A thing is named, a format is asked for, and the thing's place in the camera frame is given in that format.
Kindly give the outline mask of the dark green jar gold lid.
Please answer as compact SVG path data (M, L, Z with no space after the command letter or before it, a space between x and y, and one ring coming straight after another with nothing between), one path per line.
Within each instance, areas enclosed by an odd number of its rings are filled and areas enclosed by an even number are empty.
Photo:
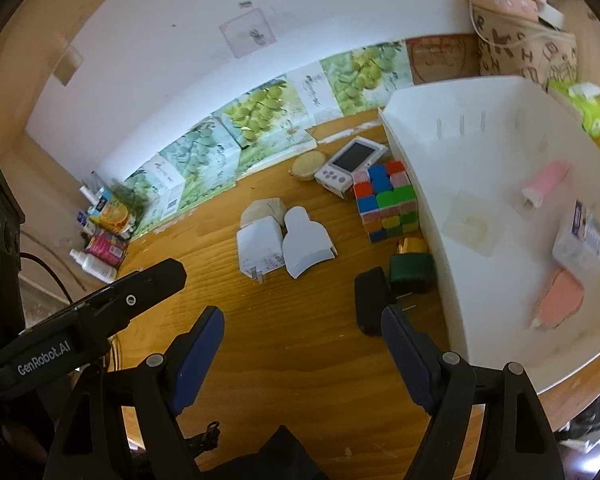
M434 257L421 237L405 237L390 257L388 283L396 296L426 294L437 281Z

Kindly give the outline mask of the white power adapter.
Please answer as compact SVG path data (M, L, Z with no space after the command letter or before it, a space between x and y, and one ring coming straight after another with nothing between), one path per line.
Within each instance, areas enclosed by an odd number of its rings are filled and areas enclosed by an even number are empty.
M240 229L236 243L240 272L258 283L263 282L265 274L285 265L282 229L272 216Z

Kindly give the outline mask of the small clear sticker box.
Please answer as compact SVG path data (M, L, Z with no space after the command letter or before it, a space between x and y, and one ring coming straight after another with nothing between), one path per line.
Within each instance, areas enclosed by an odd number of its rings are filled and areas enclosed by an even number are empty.
M473 252L492 257L504 236L505 221L497 206L460 190L443 223L442 232Z

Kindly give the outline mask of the beige soap block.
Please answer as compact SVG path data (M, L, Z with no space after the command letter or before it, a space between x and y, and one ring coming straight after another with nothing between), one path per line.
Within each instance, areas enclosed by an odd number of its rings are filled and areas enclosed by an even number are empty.
M251 223L266 218L274 218L280 226L284 224L287 208L279 197L254 200L240 216L240 226L244 228Z

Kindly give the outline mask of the pink oval pouch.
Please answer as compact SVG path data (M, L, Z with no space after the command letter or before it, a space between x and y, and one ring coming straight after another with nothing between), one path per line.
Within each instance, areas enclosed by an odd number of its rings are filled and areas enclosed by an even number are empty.
M566 269L558 269L535 306L532 330L554 330L577 313L584 301L583 285Z

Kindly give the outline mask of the colourful rubik's cube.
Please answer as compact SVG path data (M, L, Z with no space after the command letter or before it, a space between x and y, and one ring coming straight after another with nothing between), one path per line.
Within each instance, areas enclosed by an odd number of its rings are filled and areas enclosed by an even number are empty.
M417 195L400 160L355 172L353 193L364 232L372 243L419 229Z

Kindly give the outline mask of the clear box with label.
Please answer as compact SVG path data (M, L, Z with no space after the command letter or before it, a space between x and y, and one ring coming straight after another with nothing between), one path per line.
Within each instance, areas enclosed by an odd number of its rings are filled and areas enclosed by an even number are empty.
M582 200L562 218L552 256L574 276L600 274L600 222Z

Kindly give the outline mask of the white handheld game console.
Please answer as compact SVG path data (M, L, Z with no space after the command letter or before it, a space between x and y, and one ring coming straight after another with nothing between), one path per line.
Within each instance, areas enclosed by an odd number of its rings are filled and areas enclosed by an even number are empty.
M368 169L388 153L385 144L356 136L321 166L314 176L327 191L345 198L353 185L353 174Z

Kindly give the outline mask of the white plastic bin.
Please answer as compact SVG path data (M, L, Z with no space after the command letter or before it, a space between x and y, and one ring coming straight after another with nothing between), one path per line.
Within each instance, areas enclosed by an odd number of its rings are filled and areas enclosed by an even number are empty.
M554 330L532 330L557 268L552 248L575 200L600 222L600 149L543 89L516 76L420 84L393 93L380 114L418 199L436 264L452 349L469 363L518 362L537 392L600 356L600 274L584 278L580 310ZM570 169L539 209L522 188L547 164ZM505 233L483 257L442 232L460 190L498 207Z

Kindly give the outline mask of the pink tube pack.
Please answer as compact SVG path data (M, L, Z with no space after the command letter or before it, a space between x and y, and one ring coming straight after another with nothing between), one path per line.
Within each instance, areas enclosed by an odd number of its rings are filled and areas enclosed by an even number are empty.
M539 209L542 203L553 193L558 184L565 179L570 165L564 160L554 160L544 166L521 190L522 206L527 209Z

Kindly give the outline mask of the round beige zip case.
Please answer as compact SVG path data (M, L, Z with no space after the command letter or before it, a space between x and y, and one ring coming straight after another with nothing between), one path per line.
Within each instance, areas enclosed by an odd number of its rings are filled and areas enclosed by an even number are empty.
M318 170L327 162L327 156L317 150L298 156L292 163L289 173L298 181L311 181Z

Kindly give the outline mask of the white spray bottle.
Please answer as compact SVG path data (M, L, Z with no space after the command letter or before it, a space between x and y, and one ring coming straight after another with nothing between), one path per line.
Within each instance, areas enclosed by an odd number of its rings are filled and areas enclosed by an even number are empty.
M111 284L117 279L117 270L94 255L71 249L69 256L85 273L105 284Z

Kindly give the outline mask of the green grape cardboard sheet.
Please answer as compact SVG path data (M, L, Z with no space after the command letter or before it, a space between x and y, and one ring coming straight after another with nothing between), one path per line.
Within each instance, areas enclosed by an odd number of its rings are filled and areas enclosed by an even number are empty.
M274 159L315 146L311 128L384 106L413 84L406 45L383 42L277 76L202 118L118 185L140 237Z

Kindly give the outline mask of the pink pencil case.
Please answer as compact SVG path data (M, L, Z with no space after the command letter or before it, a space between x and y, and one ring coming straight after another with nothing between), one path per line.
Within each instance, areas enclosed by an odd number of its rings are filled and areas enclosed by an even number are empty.
M490 12L523 18L524 20L539 21L538 5L534 0L469 0L472 6Z

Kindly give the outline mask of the pink square wall sticker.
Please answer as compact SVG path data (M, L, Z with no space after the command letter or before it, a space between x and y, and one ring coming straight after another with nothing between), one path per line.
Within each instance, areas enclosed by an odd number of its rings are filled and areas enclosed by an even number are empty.
M235 58L244 58L277 42L260 8L232 18L221 24L219 30Z

